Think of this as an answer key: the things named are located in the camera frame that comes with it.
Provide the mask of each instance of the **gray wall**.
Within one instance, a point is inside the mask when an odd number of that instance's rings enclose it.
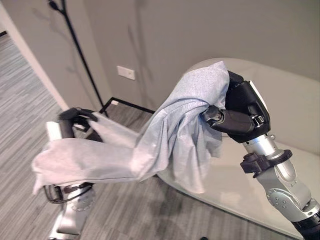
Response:
[[[115,97],[158,107],[191,65],[229,57],[319,79],[318,0],[84,0]],[[116,66],[137,71],[137,81]]]
[[[0,22],[0,33],[4,32],[5,30],[5,26]]]
[[[45,0],[2,0],[1,2],[12,19],[15,29],[20,33],[65,103],[69,107],[100,109],[63,16],[50,9]],[[92,37],[83,1],[68,0],[67,5],[71,22],[92,75],[104,102],[107,102],[111,92]]]

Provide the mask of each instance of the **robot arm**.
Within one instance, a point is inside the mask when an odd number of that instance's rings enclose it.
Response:
[[[320,239],[320,204],[296,175],[290,150],[278,149],[270,131],[266,105],[251,82],[229,71],[225,108],[210,106],[202,115],[211,128],[243,144],[248,154],[240,164],[254,173],[266,197],[306,240]]]

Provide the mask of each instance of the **white cloth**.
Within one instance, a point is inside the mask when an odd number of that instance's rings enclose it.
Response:
[[[210,105],[225,106],[229,75],[224,63],[186,73],[140,133],[94,113],[90,125],[103,143],[65,138],[53,140],[33,160],[33,192],[43,185],[75,182],[115,183],[144,180],[172,166],[186,190],[204,191],[202,179],[210,157],[219,156],[220,132],[200,114]]]

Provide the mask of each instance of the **gray striped carpet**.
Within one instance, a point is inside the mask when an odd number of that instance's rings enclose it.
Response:
[[[45,240],[59,211],[32,195],[31,161],[47,141],[59,106],[8,35],[0,37],[0,240]],[[119,104],[110,117],[139,130],[150,114]],[[81,240],[289,240],[291,238],[177,192],[159,178],[96,184]]]

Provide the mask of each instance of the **gray cloth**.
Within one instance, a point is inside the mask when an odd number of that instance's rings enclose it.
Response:
[[[79,138],[49,142],[33,160],[33,192],[43,185],[78,182],[141,181],[170,163],[175,181],[190,192],[204,192],[202,179],[210,157],[219,156],[222,135],[200,114],[210,105],[225,106],[229,75],[224,63],[186,73],[140,133],[99,113],[90,125],[103,143]]]

